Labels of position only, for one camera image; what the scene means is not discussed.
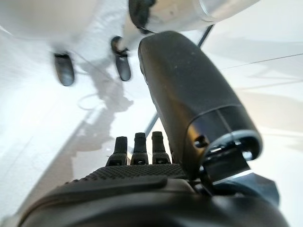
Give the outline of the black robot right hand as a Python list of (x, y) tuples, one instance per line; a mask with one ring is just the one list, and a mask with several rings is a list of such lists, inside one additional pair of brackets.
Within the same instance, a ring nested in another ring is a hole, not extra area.
[(138, 57), (165, 134), (118, 137), (106, 165), (44, 195), (20, 227), (286, 227), (274, 181), (248, 162), (261, 135), (210, 59), (173, 31), (140, 41)]

